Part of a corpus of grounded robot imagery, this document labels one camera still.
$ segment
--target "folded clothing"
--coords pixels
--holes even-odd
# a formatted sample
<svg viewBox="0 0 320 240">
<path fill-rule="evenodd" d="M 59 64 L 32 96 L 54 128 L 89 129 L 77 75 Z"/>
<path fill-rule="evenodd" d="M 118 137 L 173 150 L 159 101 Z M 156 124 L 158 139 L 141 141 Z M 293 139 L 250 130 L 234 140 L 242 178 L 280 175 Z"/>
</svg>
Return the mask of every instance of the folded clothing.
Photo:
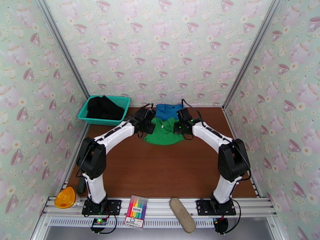
<svg viewBox="0 0 320 240">
<path fill-rule="evenodd" d="M 179 119 L 177 111 L 180 109 L 182 109 L 181 104 L 158 104 L 156 107 L 156 117 L 161 120 L 168 120 L 169 118 Z"/>
<path fill-rule="evenodd" d="M 153 118 L 152 123 L 156 125 L 152 134 L 148 134 L 144 140 L 151 144 L 158 145 L 170 145 L 182 141 L 182 134 L 174 134 L 173 127 L 174 123 L 178 120 L 169 118 L 166 121 L 162 121 L 160 118 Z"/>
<path fill-rule="evenodd" d="M 87 118 L 121 120 L 124 109 L 114 104 L 106 96 L 96 96 L 88 101 Z"/>
</svg>

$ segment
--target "orange lid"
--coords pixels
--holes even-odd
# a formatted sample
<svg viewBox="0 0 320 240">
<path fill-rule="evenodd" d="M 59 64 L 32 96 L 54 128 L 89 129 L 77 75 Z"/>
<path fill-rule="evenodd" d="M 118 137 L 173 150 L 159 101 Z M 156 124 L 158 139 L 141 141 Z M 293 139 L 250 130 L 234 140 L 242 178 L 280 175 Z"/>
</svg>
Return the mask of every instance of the orange lid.
<svg viewBox="0 0 320 240">
<path fill-rule="evenodd" d="M 66 209 L 73 206 L 75 202 L 76 192 L 72 187 L 66 187 L 58 194 L 54 201 L 54 205 L 60 209 Z"/>
</svg>

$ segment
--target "green cloth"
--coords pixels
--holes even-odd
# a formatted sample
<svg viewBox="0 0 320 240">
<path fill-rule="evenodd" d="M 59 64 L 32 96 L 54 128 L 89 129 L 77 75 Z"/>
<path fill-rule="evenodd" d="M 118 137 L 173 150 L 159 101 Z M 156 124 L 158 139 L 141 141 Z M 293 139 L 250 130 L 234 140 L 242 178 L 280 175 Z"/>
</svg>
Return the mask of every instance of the green cloth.
<svg viewBox="0 0 320 240">
<path fill-rule="evenodd" d="M 144 138 L 144 140 L 151 144 L 158 144 L 163 146 L 175 144 L 179 141 L 184 140 L 182 134 L 173 133 L 174 123 L 178 121 L 179 120 L 175 120 L 174 118 L 169 118 L 166 121 L 162 121 L 160 118 L 154 118 L 151 121 L 156 125 L 153 134 L 148 134 Z"/>
</svg>

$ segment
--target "floral wallpaper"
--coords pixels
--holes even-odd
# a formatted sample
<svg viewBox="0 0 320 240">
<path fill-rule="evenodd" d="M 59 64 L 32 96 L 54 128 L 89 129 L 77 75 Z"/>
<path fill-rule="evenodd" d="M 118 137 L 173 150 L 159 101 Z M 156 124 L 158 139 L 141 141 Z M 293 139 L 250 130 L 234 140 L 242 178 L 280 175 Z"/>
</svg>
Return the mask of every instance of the floral wallpaper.
<svg viewBox="0 0 320 240">
<path fill-rule="evenodd" d="M 0 0 L 0 239 L 29 239 L 62 184 L 86 98 L 32 0 Z"/>
<path fill-rule="evenodd" d="M 46 0 L 90 94 L 221 106 L 272 0 Z"/>
<path fill-rule="evenodd" d="M 291 239 L 320 239 L 320 0 L 285 0 L 228 116 Z"/>
</svg>

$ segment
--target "brown wooden table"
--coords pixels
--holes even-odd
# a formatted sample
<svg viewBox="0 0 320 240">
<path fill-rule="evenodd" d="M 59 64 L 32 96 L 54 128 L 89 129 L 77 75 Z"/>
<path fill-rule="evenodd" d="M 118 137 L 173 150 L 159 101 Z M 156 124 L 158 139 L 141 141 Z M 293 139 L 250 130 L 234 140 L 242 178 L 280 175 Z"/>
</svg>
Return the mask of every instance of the brown wooden table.
<svg viewBox="0 0 320 240">
<path fill-rule="evenodd" d="M 136 110 L 130 108 L 127 115 Z M 199 110 L 209 126 L 232 137 L 221 108 Z M 194 118 L 197 117 L 194 111 L 189 111 Z M 88 136 L 94 138 L 111 128 L 91 125 Z M 78 178 L 75 178 L 77 170 L 75 166 L 68 183 L 74 189 L 78 185 Z M 219 176 L 218 154 L 199 138 L 159 146 L 133 135 L 108 153 L 103 181 L 108 197 L 209 198 Z M 251 182 L 240 182 L 233 197 L 256 197 Z"/>
</svg>

